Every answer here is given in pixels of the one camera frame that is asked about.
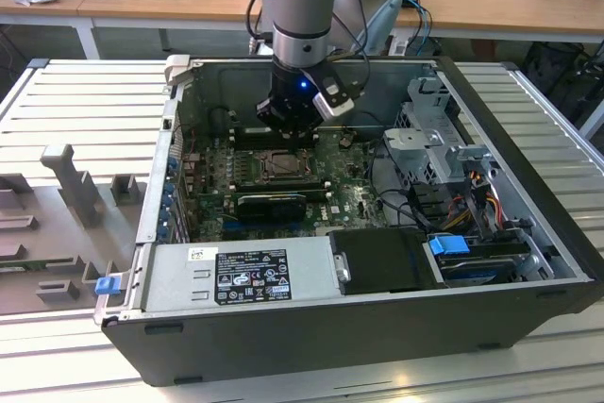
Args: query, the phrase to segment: desk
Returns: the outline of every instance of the desk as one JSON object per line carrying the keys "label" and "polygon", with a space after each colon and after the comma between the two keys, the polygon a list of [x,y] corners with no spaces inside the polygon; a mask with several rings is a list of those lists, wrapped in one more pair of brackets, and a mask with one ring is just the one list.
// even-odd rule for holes
{"label": "desk", "polygon": [[[601,42],[604,0],[421,0],[442,38],[530,42]],[[395,35],[417,27],[414,12],[399,15]]]}
{"label": "desk", "polygon": [[[67,25],[77,30],[86,57],[98,59],[96,27],[244,30],[249,0],[59,0],[30,8],[0,0],[0,23]],[[432,36],[493,40],[600,42],[604,0],[422,0],[432,13]],[[401,11],[395,35],[417,27]]]}

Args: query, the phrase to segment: motherboard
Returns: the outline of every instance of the motherboard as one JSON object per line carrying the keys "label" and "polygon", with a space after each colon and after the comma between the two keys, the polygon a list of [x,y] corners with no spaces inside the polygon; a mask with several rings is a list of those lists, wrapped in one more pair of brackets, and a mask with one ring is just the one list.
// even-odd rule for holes
{"label": "motherboard", "polygon": [[199,242],[323,236],[386,227],[367,179],[368,146],[347,128],[317,132],[304,148],[215,137],[185,154],[191,238]]}

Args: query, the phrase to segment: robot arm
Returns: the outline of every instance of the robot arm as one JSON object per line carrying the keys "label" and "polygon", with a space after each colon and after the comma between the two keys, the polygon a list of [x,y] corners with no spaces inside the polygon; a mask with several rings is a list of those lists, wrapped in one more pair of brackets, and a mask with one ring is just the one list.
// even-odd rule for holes
{"label": "robot arm", "polygon": [[272,2],[271,92],[257,105],[257,114],[273,130],[295,139],[353,109],[362,87],[345,84],[327,58],[335,0]]}

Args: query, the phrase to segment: table leg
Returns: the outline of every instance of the table leg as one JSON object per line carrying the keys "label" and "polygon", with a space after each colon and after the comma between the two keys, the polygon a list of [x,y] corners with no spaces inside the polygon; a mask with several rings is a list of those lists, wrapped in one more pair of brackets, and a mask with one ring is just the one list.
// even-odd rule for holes
{"label": "table leg", "polygon": [[94,28],[88,25],[77,25],[75,27],[79,42],[82,44],[86,59],[99,60],[101,55],[96,47],[96,39],[94,38]]}
{"label": "table leg", "polygon": [[161,28],[159,30],[159,41],[161,42],[161,50],[164,52],[170,52],[172,46],[170,45],[170,39],[168,38],[168,30]]}
{"label": "table leg", "polygon": [[579,129],[579,133],[585,139],[590,140],[594,134],[604,124],[604,99],[597,106],[596,110],[589,116],[583,126]]}

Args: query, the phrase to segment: power supply label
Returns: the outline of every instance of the power supply label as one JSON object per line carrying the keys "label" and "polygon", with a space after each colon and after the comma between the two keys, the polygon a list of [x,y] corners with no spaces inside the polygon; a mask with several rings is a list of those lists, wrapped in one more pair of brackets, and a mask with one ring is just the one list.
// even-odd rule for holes
{"label": "power supply label", "polygon": [[215,275],[221,306],[292,299],[285,249],[216,254]]}

